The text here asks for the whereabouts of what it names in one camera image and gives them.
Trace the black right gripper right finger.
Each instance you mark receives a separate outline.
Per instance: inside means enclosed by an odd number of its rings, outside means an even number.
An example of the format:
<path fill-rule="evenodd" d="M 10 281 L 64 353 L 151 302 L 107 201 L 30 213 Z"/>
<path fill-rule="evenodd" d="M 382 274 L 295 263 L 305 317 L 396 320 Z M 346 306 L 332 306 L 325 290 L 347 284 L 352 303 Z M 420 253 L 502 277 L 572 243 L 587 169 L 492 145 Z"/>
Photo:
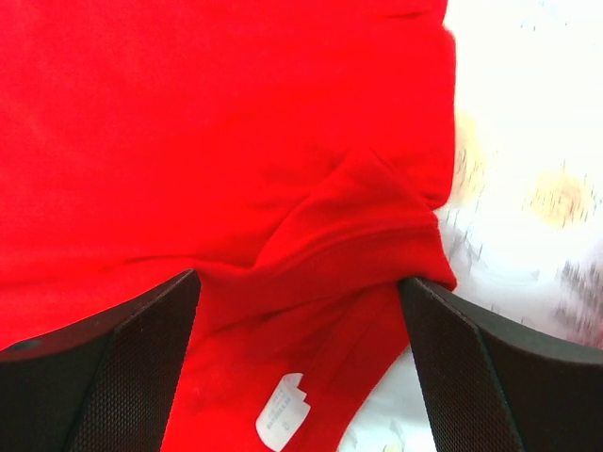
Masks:
<path fill-rule="evenodd" d="M 399 283 L 439 451 L 600 452 L 602 352 L 533 330 L 435 282 Z"/>

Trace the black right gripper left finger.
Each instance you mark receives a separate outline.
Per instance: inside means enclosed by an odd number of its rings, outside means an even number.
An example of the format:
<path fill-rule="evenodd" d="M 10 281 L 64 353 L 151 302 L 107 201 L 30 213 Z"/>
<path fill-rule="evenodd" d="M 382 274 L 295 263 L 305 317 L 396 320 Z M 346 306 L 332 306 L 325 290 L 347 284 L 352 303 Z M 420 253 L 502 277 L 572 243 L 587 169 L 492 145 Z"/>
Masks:
<path fill-rule="evenodd" d="M 1 352 L 6 452 L 160 449 L 201 292 L 190 269 Z"/>

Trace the red t shirt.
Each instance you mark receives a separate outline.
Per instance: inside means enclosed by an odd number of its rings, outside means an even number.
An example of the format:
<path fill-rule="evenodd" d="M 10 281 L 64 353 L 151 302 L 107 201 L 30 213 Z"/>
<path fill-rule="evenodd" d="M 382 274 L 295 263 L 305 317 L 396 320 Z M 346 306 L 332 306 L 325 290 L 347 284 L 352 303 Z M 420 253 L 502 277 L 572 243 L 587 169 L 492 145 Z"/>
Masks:
<path fill-rule="evenodd" d="M 202 281 L 163 447 L 334 451 L 409 340 L 398 282 L 453 287 L 443 1 L 5 1 L 1 342 Z"/>

